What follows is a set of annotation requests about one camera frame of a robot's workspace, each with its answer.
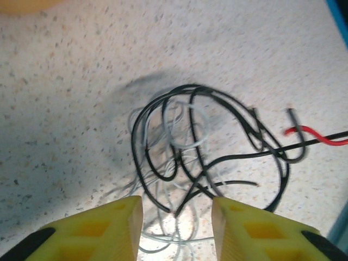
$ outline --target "black wire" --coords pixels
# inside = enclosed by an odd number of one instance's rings
[[[246,134],[251,146],[258,151],[257,153],[250,153],[250,154],[234,154],[234,155],[227,155],[227,156],[222,156],[219,157],[213,161],[211,161],[209,164],[206,164],[204,162],[204,159],[202,157],[200,148],[197,146],[196,147],[196,153],[197,153],[197,158],[198,161],[200,162],[200,166],[202,171],[197,177],[194,177],[190,171],[186,168],[185,162],[182,157],[182,151],[176,149],[171,145],[171,150],[173,153],[173,160],[175,161],[175,168],[173,170],[173,173],[169,177],[164,177],[162,176],[156,167],[153,165],[150,157],[149,150],[151,148],[144,148],[145,149],[145,157],[146,160],[148,161],[148,164],[152,170],[152,172],[161,180],[169,182],[173,180],[177,173],[178,169],[181,167],[184,171],[184,173],[187,175],[187,177],[191,180],[192,186],[190,187],[188,193],[184,197],[183,202],[181,205],[178,207],[178,209],[173,210],[169,209],[168,207],[164,206],[161,204],[154,196],[151,194],[149,191],[145,180],[144,176],[142,173],[141,169],[141,163],[139,162],[138,155],[136,152],[136,142],[137,142],[137,133],[139,127],[142,128],[141,131],[144,131],[145,127],[145,122],[150,116],[151,112],[153,112],[157,107],[162,106],[162,117],[164,118],[164,111],[166,109],[166,106],[168,105],[169,99],[174,96],[178,95],[190,95],[190,100],[189,103],[193,104],[194,99],[196,96],[204,96],[204,97],[209,97],[213,99],[216,103],[219,105],[223,106],[225,109],[227,109],[231,114],[233,114],[237,120],[239,121],[244,133]],[[238,107],[241,107],[242,110],[244,110],[256,123],[257,129],[254,129],[248,121],[244,118],[244,116],[238,111],[236,106],[233,104],[236,104]],[[267,211],[274,212],[275,209],[277,208],[282,195],[286,189],[286,186],[289,181],[289,175],[290,175],[290,164],[298,163],[302,161],[305,156],[306,156],[306,147],[309,145],[317,144],[320,141],[317,139],[313,139],[310,141],[306,141],[303,132],[299,127],[299,122],[295,116],[295,113],[293,112],[292,109],[288,109],[287,113],[289,115],[289,118],[291,120],[291,124],[296,128],[297,136],[299,138],[299,143],[297,144],[292,144],[286,147],[283,147],[280,142],[275,138],[275,136],[263,125],[263,123],[259,120],[257,111],[255,108],[249,109],[247,108],[243,103],[235,99],[234,97],[230,96],[227,93],[224,93],[222,91],[203,86],[203,85],[198,85],[198,84],[187,84],[187,85],[182,85],[179,87],[174,88],[170,92],[161,95],[160,97],[155,98],[153,101],[151,101],[147,106],[144,107],[144,109],[140,112],[138,117],[135,120],[133,130],[132,130],[132,137],[131,137],[131,146],[132,146],[132,154],[134,158],[134,164],[136,167],[136,171],[139,176],[139,180],[141,182],[142,187],[144,188],[145,194],[148,196],[148,198],[161,210],[170,213],[170,212],[175,212],[175,217],[177,217],[184,206],[187,204],[188,201],[190,201],[193,197],[198,195],[199,193],[204,193],[207,195],[209,198],[213,198],[214,196],[223,196],[220,190],[218,189],[219,186],[223,185],[222,182],[214,183],[210,177],[209,174],[209,169],[211,169],[213,166],[216,164],[219,164],[223,161],[227,160],[236,160],[236,159],[250,159],[250,158],[258,158],[258,157],[263,157],[263,156],[273,156],[278,173],[279,173],[279,191],[273,201],[266,207],[264,208]],[[194,142],[197,141],[197,134],[195,130],[195,121],[194,121],[194,110],[189,108],[189,119],[190,119],[190,128],[191,128],[191,134],[193,137]],[[326,138],[329,140],[333,139],[339,139],[348,136],[348,131],[347,132],[341,132],[341,133],[336,133],[327,136]],[[265,138],[268,137],[275,145],[276,147],[273,147],[270,143],[268,143]],[[257,140],[260,145],[257,146],[254,142],[254,140]],[[297,156],[294,159],[290,159],[287,157],[286,151],[288,150],[293,150],[295,148],[300,148],[301,152],[299,156]],[[283,169],[283,166],[281,164],[282,160],[285,163],[285,170]],[[212,194],[209,191],[209,187],[206,186],[204,187],[202,184],[200,184],[200,181],[202,179],[206,179],[207,182],[210,184],[210,187],[214,190],[216,195]],[[254,182],[249,182],[249,181],[226,181],[226,184],[248,184],[248,185],[256,185]]]

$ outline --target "wire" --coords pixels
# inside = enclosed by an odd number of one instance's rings
[[[300,126],[301,130],[303,132],[308,132],[311,135],[315,136],[320,142],[326,144],[326,145],[330,145],[330,146],[343,146],[343,145],[348,145],[348,139],[346,140],[340,140],[340,141],[332,141],[322,135],[320,135],[318,132],[316,132],[314,129],[309,128],[307,126]],[[297,132],[296,128],[289,128],[287,130],[284,131],[284,135],[287,136],[291,133]]]
[[[179,100],[179,97],[184,96],[189,98],[188,102]],[[230,112],[238,120],[251,146],[257,153],[226,155],[209,161],[211,153],[208,140],[211,135],[211,128],[206,112],[195,104],[195,99],[198,96],[207,97],[213,103]],[[180,123],[184,121],[185,113],[188,113],[189,126],[183,129]],[[348,132],[332,134],[327,137],[315,135],[311,132],[317,139],[306,141],[303,132],[307,132],[310,128],[306,129],[308,127],[304,128],[305,126],[299,125],[293,109],[288,108],[287,114],[293,127],[289,128],[285,134],[296,132],[300,142],[284,147],[261,122],[256,108],[248,108],[229,94],[204,85],[187,84],[159,91],[152,96],[145,107],[133,110],[129,115],[127,125],[131,133],[131,147],[136,173],[134,180],[121,189],[118,197],[128,189],[129,192],[125,196],[133,195],[143,188],[144,195],[157,207],[157,216],[162,234],[149,234],[143,231],[142,236],[157,242],[166,243],[164,247],[157,250],[146,250],[143,247],[139,249],[144,253],[154,254],[167,249],[170,244],[175,244],[177,245],[177,251],[173,257],[174,260],[179,258],[182,247],[188,247],[191,252],[191,260],[195,260],[191,244],[212,240],[213,238],[195,238],[199,230],[200,219],[195,201],[192,199],[201,193],[211,199],[215,196],[223,196],[223,193],[219,190],[221,186],[232,184],[258,186],[256,182],[252,181],[223,181],[223,173],[217,167],[219,163],[228,160],[273,156],[279,173],[279,191],[264,209],[274,212],[287,187],[290,176],[290,164],[298,163],[305,158],[307,146],[325,141],[330,143],[334,142],[332,141],[333,139],[348,136]],[[151,131],[152,138],[150,141],[150,125],[156,116],[160,117],[161,124],[153,127],[154,130]],[[248,119],[252,119],[253,124],[249,123]],[[165,141],[164,150],[156,151],[155,147],[159,146],[162,141]],[[300,154],[296,158],[288,158],[287,151],[295,148],[301,149]],[[153,159],[159,159],[161,153],[164,153],[165,161],[156,166]],[[201,170],[194,174],[197,167]],[[186,175],[187,180],[179,184],[176,181],[176,177],[180,171]],[[213,179],[215,177],[220,181],[214,182]],[[185,192],[185,196],[177,207],[175,207],[177,204],[170,197],[170,186],[172,185],[176,189]],[[155,187],[154,195],[150,192],[152,187]],[[158,200],[160,195],[164,195],[167,202],[166,205]],[[191,208],[193,220],[191,234],[186,239],[183,239],[178,222],[180,214],[186,206]],[[175,227],[172,233],[168,233],[165,229],[163,212],[173,215],[175,218]]]

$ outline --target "white speckled surface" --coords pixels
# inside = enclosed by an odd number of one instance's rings
[[[0,254],[127,183],[127,116],[159,89],[227,90],[288,144],[288,103],[324,134],[348,129],[348,54],[324,1],[69,0],[0,16],[0,28]],[[251,150],[236,125],[219,124],[218,153]],[[348,198],[347,156],[345,147],[312,146],[277,213],[326,234]],[[231,177],[262,186],[228,196],[266,205],[277,188],[272,159],[240,161],[238,170]],[[152,206],[144,207],[146,215]],[[201,219],[198,237],[212,235],[209,211]],[[194,247],[197,260],[215,260],[213,242]],[[174,250],[139,258],[170,260]]]

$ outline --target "granite countertop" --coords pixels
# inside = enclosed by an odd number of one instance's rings
[[[285,144],[295,141],[282,137],[288,103],[323,134],[348,129],[348,54],[324,1],[66,0],[2,15],[0,28],[0,254],[127,184],[135,170],[128,114],[160,89],[199,82],[229,91],[259,108]],[[250,151],[237,125],[218,124],[219,153]],[[312,146],[276,213],[326,235],[348,198],[347,156],[345,147]],[[269,202],[272,159],[235,167],[231,177],[261,186],[227,196]],[[144,202],[145,216],[150,208]],[[209,222],[207,211],[197,237],[212,235]],[[212,241],[193,246],[197,260],[215,259]],[[139,259],[170,260],[174,251]]]

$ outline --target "tangled wires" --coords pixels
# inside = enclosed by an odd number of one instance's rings
[[[182,96],[188,96],[189,101],[183,102],[180,100],[179,98]],[[209,119],[201,107],[195,104],[197,96],[208,97],[210,100],[234,115],[241,125],[251,146],[257,151],[257,153],[226,155],[209,162],[208,159],[210,154],[209,144],[207,142],[210,134]],[[155,129],[150,130],[150,122],[154,118],[154,114],[158,112],[160,112],[161,123]],[[138,117],[132,126],[131,122],[136,113],[138,113]],[[186,115],[185,113],[188,115],[189,127],[182,129],[179,127],[179,122],[182,121]],[[165,247],[159,250],[149,251],[144,250],[143,248],[140,249],[146,253],[157,253],[166,249],[170,243],[175,243],[179,245],[174,258],[177,259],[180,252],[180,245],[189,246],[191,249],[189,243],[197,241],[194,239],[197,233],[196,228],[198,229],[197,215],[194,217],[196,219],[195,230],[187,240],[181,238],[177,223],[177,218],[184,207],[190,205],[188,203],[191,202],[192,198],[200,193],[205,194],[211,199],[214,196],[223,196],[223,193],[219,189],[219,187],[223,185],[257,185],[257,183],[251,181],[222,181],[222,173],[216,167],[217,164],[229,160],[250,159],[272,155],[278,169],[280,185],[275,198],[264,209],[274,212],[287,186],[290,174],[290,164],[298,163],[305,157],[306,147],[308,145],[325,141],[329,145],[335,145],[333,144],[335,142],[331,141],[332,139],[348,136],[348,132],[343,132],[322,137],[318,133],[313,132],[312,129],[306,126],[300,126],[292,109],[287,109],[287,113],[293,127],[289,128],[285,134],[296,132],[300,142],[298,144],[283,147],[275,136],[260,121],[256,108],[248,108],[229,94],[203,85],[188,84],[176,87],[165,94],[158,97],[155,96],[154,99],[152,99],[144,108],[134,110],[129,117],[128,128],[132,133],[132,154],[137,177],[134,182],[131,183],[133,187],[128,195],[133,194],[141,187],[144,189],[144,193],[157,207],[160,227],[163,234],[153,235],[143,232],[142,235],[146,238],[167,243]],[[253,122],[249,123],[243,114],[247,114],[248,118],[251,118]],[[150,136],[153,132],[156,132],[157,135],[155,135],[154,139],[151,139]],[[315,135],[317,139],[305,141],[303,132],[310,132]],[[164,148],[165,161],[155,166],[154,158],[158,156],[153,156],[151,151],[161,141],[165,141],[166,144]],[[348,141],[339,141],[336,145],[345,145],[347,143]],[[300,154],[296,158],[289,158],[286,151],[295,148],[300,148]],[[144,171],[145,165],[150,168],[148,171]],[[199,166],[200,170],[195,175],[193,174],[193,169],[196,165]],[[175,181],[175,178],[180,172],[185,174],[190,183],[188,189]],[[213,179],[216,176],[219,177],[221,180],[220,182],[213,182]],[[166,197],[169,206],[165,206],[158,200],[160,194],[158,189],[159,182],[161,182],[161,184],[173,184],[179,190],[185,191],[185,196],[177,208],[174,207],[174,204],[170,200],[169,191],[165,185],[163,185],[163,191],[165,192],[164,196]],[[156,191],[153,194],[150,191],[150,188],[154,185],[156,186]],[[176,223],[175,232],[173,234],[169,235],[165,232],[163,217],[159,210],[174,214]],[[192,259],[194,260],[193,250],[191,250],[191,253]]]

